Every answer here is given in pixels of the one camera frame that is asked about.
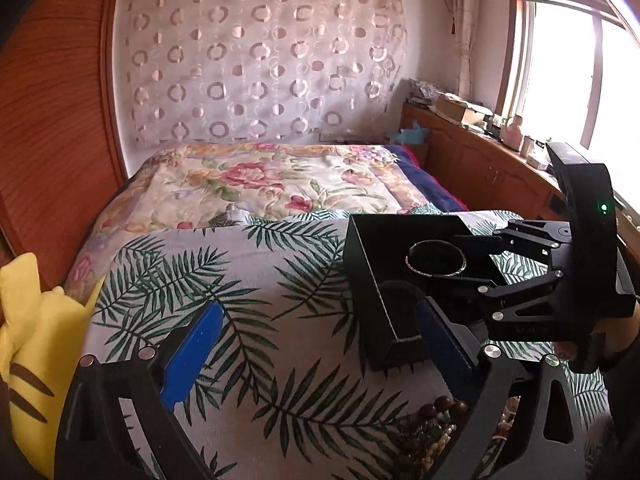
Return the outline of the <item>wooden window cabinet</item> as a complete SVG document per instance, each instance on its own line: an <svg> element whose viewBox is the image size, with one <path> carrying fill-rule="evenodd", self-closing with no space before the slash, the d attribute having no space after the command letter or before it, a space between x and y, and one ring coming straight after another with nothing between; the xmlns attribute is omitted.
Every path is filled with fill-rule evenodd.
<svg viewBox="0 0 640 480"><path fill-rule="evenodd" d="M422 168L469 210L503 209L525 219L564 220L564 195L555 178L526 164L497 140L406 103L401 128L427 130L413 147Z"/></svg>

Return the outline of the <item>navy blue blanket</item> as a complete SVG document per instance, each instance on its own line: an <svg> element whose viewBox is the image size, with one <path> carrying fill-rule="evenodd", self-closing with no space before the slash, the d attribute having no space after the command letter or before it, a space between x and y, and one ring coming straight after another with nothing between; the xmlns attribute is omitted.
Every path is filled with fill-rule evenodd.
<svg viewBox="0 0 640 480"><path fill-rule="evenodd" d="M468 207L461 200L450 194L419 165L412 151L397 144L386 144L385 148L397 157L397 165L406 178L435 207L445 212L468 211Z"/></svg>

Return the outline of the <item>yellow plush toy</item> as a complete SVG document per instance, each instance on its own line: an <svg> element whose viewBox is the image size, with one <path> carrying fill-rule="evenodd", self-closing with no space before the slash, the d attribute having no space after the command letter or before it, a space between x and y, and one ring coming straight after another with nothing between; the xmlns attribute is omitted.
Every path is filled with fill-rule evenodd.
<svg viewBox="0 0 640 480"><path fill-rule="evenodd" d="M66 394L102 284L85 304L40 288L37 258L1 268L1 428L38 474L51 479Z"/></svg>

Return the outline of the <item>cardboard box on cabinet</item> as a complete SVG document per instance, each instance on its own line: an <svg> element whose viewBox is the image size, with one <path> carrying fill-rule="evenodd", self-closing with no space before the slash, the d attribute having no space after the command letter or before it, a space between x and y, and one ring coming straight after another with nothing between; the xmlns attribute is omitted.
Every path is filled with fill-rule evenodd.
<svg viewBox="0 0 640 480"><path fill-rule="evenodd" d="M440 94L435 100L434 110L436 114L446 117L458 125L477 126L484 122L487 113L481 108L477 110L470 107L468 103L449 99L448 96Z"/></svg>

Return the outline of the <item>black jewelry box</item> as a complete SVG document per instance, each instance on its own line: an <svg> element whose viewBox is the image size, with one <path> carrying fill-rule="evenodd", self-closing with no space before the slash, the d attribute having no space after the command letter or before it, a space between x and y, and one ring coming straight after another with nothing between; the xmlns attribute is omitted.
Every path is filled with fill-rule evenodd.
<svg viewBox="0 0 640 480"><path fill-rule="evenodd" d="M490 255L461 249L468 265L453 278L426 278L406 266L409 248L421 240L472 235L458 216L354 214L348 220L343 262L360 327L359 351L370 370L386 372L428 359L416 306L426 297L454 321L453 278L479 278L498 285L506 279Z"/></svg>

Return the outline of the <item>window with brown frame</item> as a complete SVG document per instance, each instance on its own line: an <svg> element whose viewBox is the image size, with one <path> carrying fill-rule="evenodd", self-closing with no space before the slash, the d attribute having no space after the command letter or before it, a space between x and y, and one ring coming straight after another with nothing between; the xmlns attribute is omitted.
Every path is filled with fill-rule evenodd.
<svg viewBox="0 0 640 480"><path fill-rule="evenodd" d="M639 207L639 44L606 0L514 0L509 114L608 167Z"/></svg>

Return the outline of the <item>floral quilt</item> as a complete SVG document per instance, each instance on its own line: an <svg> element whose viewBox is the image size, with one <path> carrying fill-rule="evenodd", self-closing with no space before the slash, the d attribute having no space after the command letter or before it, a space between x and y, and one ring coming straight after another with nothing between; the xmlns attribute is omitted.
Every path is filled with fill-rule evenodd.
<svg viewBox="0 0 640 480"><path fill-rule="evenodd" d="M223 214L267 220L317 210L403 214L427 202L381 145L182 144L150 157L103 209L64 289L85 301L130 240L203 229Z"/></svg>

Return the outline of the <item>thin gold bangle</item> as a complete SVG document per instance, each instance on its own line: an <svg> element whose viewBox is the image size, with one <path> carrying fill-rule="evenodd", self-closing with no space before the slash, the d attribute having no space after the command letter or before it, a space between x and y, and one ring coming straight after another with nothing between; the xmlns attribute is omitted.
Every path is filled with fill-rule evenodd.
<svg viewBox="0 0 640 480"><path fill-rule="evenodd" d="M462 250L446 240L421 240L413 244L405 262L409 270L426 278L453 278L468 265Z"/></svg>

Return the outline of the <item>pink circle pattern curtain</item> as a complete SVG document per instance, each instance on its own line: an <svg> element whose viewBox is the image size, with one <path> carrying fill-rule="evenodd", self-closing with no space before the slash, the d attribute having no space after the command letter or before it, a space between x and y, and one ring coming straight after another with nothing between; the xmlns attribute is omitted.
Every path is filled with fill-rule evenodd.
<svg viewBox="0 0 640 480"><path fill-rule="evenodd" d="M401 0L119 0L135 144L370 141L407 50Z"/></svg>

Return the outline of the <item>palm leaf print blanket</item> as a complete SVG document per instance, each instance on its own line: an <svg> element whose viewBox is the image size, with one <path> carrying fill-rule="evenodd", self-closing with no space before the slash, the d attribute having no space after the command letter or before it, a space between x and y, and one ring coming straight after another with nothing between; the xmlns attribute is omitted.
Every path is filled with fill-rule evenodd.
<svg viewBox="0 0 640 480"><path fill-rule="evenodd" d="M220 336L174 409L217 479L393 479L405 419L446 390L426 361L374 372L343 270L348 215L118 231L74 284L100 286L86 351L125 361L208 300Z"/></svg>

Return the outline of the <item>blue tissue pack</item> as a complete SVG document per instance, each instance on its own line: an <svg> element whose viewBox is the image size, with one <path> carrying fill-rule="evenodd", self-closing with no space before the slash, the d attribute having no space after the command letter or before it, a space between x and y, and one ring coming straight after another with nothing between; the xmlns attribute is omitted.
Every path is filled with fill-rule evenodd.
<svg viewBox="0 0 640 480"><path fill-rule="evenodd" d="M409 128L400 128L397 132L390 133L388 142L397 145L421 145L426 141L429 133L429 128L414 122Z"/></svg>

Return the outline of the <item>pink ceramic jar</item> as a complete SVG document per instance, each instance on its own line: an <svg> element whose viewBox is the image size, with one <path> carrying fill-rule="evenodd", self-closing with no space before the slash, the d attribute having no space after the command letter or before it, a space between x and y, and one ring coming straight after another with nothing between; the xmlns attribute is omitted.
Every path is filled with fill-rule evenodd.
<svg viewBox="0 0 640 480"><path fill-rule="evenodd" d="M522 133L523 117L515 114L510 119L510 122L506 125L501 135L503 144L513 151L518 152L524 141L524 134Z"/></svg>

